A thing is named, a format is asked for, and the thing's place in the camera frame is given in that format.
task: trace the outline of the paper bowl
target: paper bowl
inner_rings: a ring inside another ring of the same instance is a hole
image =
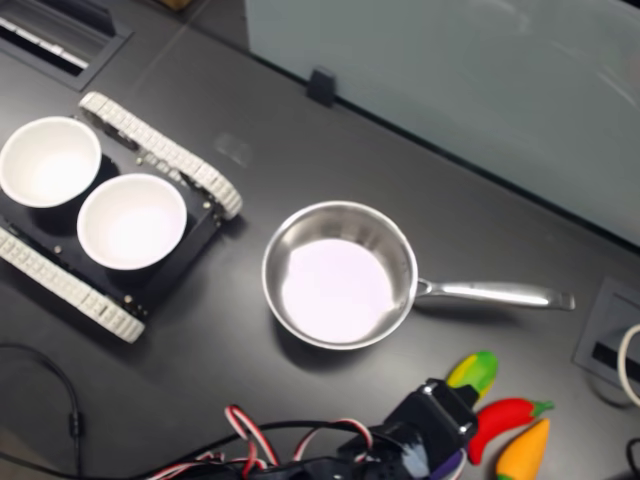
[[[33,208],[62,205],[96,178],[102,152],[96,134],[67,117],[47,117],[16,130],[0,152],[0,188]]]
[[[166,257],[180,242],[187,207],[178,190],[153,175],[123,175],[87,197],[78,239],[92,260],[114,270],[138,270]]]

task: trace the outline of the red toy pepper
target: red toy pepper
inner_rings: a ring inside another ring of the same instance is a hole
[[[507,430],[532,422],[545,410],[553,408],[552,402],[531,402],[523,398],[505,398],[486,406],[478,413],[478,433],[469,442],[469,460],[478,465],[487,444]]]

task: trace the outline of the plastic toy food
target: plastic toy food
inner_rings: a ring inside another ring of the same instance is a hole
[[[501,433],[531,423],[553,402],[532,402],[523,398],[505,398],[483,408],[478,413],[478,433],[469,442],[469,461],[473,465],[482,462],[487,444]]]
[[[471,385],[478,392],[478,400],[489,391],[498,373],[498,359],[491,352],[469,355],[453,369],[447,378],[452,388]]]
[[[498,459],[497,480],[535,480],[549,437],[548,418],[513,440]]]

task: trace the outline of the black table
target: black table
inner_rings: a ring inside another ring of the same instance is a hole
[[[88,418],[88,474],[134,474],[227,434],[222,410],[234,402],[260,422],[376,423],[427,376],[445,376],[480,349],[501,362],[487,401],[556,402],[540,479],[625,470],[624,444],[638,434],[640,412],[605,404],[571,357],[603,279],[640,288],[637,256],[349,110],[309,101],[300,85],[169,15],[138,2],[114,2],[114,10],[136,33],[89,88],[208,159],[245,206],[133,346],[78,328],[64,308],[43,308],[0,266],[0,340],[39,348],[74,381]],[[80,98],[0,55],[0,141],[29,120],[70,113]],[[221,138],[240,155],[221,153]],[[538,283],[574,292],[578,308],[427,302],[376,346],[343,354],[306,347],[269,313],[260,263],[289,214],[328,199],[366,203],[394,219],[426,278]],[[70,471],[68,407],[62,391],[52,394],[54,380],[6,362],[0,385],[2,425]],[[274,436],[283,455],[301,433]],[[310,454],[334,445],[323,438]],[[489,478],[485,470],[469,468],[464,478]]]

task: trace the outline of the toy pepper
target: toy pepper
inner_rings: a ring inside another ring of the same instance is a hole
[[[478,433],[469,442],[469,461],[473,465],[482,462],[487,444],[507,430],[526,425],[542,412],[553,408],[553,402],[533,402],[523,398],[499,400],[478,413]]]
[[[540,420],[512,441],[500,455],[497,480],[535,480],[549,437],[551,422]]]

